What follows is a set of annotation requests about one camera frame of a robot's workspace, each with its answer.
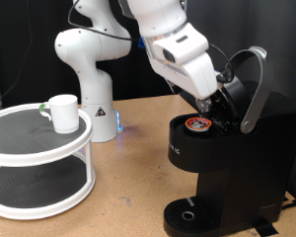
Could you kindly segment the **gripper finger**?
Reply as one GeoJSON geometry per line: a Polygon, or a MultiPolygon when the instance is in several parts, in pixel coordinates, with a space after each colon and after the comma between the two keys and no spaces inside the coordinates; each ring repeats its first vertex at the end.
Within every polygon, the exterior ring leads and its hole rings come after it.
{"type": "Polygon", "coordinates": [[[210,111],[210,106],[211,106],[211,99],[207,98],[207,99],[196,99],[195,100],[195,104],[197,106],[197,109],[201,112],[201,113],[208,113],[210,111]]]}
{"type": "Polygon", "coordinates": [[[169,86],[170,86],[171,91],[172,91],[175,95],[180,94],[180,93],[182,92],[182,88],[181,88],[181,87],[175,85],[175,84],[172,83],[172,82],[168,82],[168,84],[169,84],[169,86]]]}

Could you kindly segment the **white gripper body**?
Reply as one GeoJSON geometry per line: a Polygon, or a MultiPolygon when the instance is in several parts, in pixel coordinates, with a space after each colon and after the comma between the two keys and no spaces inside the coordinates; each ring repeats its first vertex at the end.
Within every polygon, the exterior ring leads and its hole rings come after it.
{"type": "Polygon", "coordinates": [[[204,100],[218,89],[212,61],[207,53],[180,66],[150,58],[154,71],[171,83],[204,100]]]}

